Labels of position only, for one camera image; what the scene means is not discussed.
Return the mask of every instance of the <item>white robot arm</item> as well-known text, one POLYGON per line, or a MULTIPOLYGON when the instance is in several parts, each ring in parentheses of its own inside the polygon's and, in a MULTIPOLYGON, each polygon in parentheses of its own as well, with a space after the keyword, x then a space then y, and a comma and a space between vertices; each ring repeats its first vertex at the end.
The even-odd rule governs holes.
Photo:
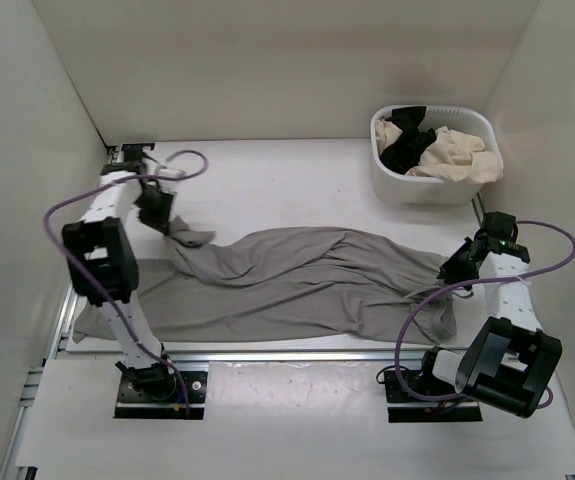
POLYGON ((145 157, 142 150, 125 150, 124 161, 106 165, 101 186, 115 185, 94 198, 80 221, 63 227, 62 239, 64 246, 100 282, 124 315, 122 318, 114 305, 69 262, 76 293, 98 308, 120 343, 124 355, 117 367, 123 372, 126 385, 150 398, 167 400, 180 389, 178 375, 170 371, 164 346, 149 328, 138 302, 138 265, 123 222, 136 205, 140 208, 141 223, 169 234, 174 179, 184 172, 162 167, 156 173, 169 178, 167 182, 140 179, 119 183, 126 177, 146 175, 145 157))
MULTIPOLYGON (((516 219, 485 215, 474 240, 441 267, 446 284, 482 278, 520 277, 529 270, 527 249, 515 243, 516 219)), ((435 380, 455 393, 529 417, 538 407, 562 355, 557 338, 545 334, 537 321, 525 281, 485 284, 489 318, 464 354, 435 348, 423 358, 425 385, 435 380), (503 363, 506 354, 519 365, 503 363)))

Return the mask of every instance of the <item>garment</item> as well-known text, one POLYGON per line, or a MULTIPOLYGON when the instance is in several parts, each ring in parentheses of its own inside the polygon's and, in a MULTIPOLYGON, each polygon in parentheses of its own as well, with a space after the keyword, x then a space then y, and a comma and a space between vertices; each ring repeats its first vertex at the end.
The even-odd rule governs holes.
MULTIPOLYGON (((140 303, 163 341, 339 333, 395 341, 415 305, 438 288, 436 276, 446 260, 378 235, 332 227, 265 230, 226 247, 167 242, 169 260, 138 261, 140 303)), ((74 332, 75 341, 81 334, 113 338, 91 307, 74 332)), ((416 317, 406 341, 437 343, 455 332, 451 300, 440 299, 416 317)))
POLYGON ((198 232, 189 228, 189 225, 180 217, 174 217, 169 222, 170 238, 188 248, 198 248, 211 242, 216 232, 198 232))
POLYGON ((400 134, 403 133, 400 128, 384 118, 376 120, 374 131, 376 133, 376 147, 379 156, 389 145, 395 143, 400 134))
POLYGON ((441 127, 436 141, 420 156, 420 165, 407 175, 435 177, 449 182, 483 184, 502 178, 500 160, 493 152, 485 152, 479 137, 441 127))
POLYGON ((385 148, 380 161, 392 172, 404 175, 420 163, 425 149, 436 141, 433 129, 420 132, 418 126, 425 118, 427 107, 405 107, 392 110, 388 122, 396 125, 402 133, 395 143, 385 148))

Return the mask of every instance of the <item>white basket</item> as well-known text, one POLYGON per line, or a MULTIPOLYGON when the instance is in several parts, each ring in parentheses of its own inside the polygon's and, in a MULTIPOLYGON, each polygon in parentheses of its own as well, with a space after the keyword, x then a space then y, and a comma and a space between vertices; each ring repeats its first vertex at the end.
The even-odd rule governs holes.
MULTIPOLYGON (((371 179, 376 195, 385 203, 396 205, 401 203, 458 205, 469 202, 480 190, 482 185, 445 182, 439 178, 411 177, 399 175, 385 167, 378 156, 376 146, 375 123, 379 118, 388 118, 391 111, 411 105, 392 105, 381 108, 371 119, 371 179)), ((494 152, 503 167, 503 159, 498 151, 494 130, 483 115, 474 110, 460 107, 440 107, 427 105, 425 119, 419 130, 447 126, 469 135, 476 135, 485 142, 485 150, 494 152)))

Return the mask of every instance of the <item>white tabletop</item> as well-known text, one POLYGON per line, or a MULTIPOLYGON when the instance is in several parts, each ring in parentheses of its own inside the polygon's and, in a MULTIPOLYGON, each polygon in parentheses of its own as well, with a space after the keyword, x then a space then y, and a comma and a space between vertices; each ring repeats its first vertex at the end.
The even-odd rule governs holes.
POLYGON ((389 424, 381 364, 211 363, 202 421, 112 417, 112 359, 47 362, 16 460, 36 480, 563 479, 575 433, 554 403, 523 420, 389 424))
MULTIPOLYGON (((472 236, 478 223, 471 204, 392 207, 373 192, 368 140, 275 140, 156 143, 154 158, 195 149, 210 160, 202 176, 177 188, 174 212, 195 230, 213 230, 215 243, 228 245, 263 229, 339 226, 386 236, 396 243, 449 256, 472 236)), ((181 156, 172 166, 187 172, 201 160, 181 156)), ((132 212, 127 233, 138 258, 164 258, 157 232, 141 225, 132 212)), ((468 347, 487 320, 483 289, 454 305, 458 333, 450 347, 468 347)), ((182 352, 390 350, 391 343, 335 335, 306 340, 254 343, 167 342, 182 352)), ((418 348, 405 344, 405 348, 418 348)), ((69 341, 68 352, 117 352, 117 342, 86 338, 69 341)))

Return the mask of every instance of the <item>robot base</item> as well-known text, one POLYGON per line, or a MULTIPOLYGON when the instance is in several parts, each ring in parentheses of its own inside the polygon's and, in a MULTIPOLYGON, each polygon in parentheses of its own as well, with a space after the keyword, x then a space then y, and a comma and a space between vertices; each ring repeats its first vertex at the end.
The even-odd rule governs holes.
MULTIPOLYGON (((435 378, 422 378, 420 373, 420 370, 403 371, 403 377, 415 391, 425 395, 454 393, 450 385, 435 378)), ((437 402, 422 402, 405 393, 396 372, 384 372, 384 379, 389 423, 480 422, 483 419, 478 402, 467 400, 443 413, 437 402)))
POLYGON ((187 384, 189 393, 189 417, 184 404, 176 405, 177 393, 172 392, 165 398, 152 398, 144 392, 133 389, 129 379, 123 374, 118 386, 114 418, 144 418, 167 420, 202 420, 205 415, 207 396, 207 372, 180 372, 187 384))

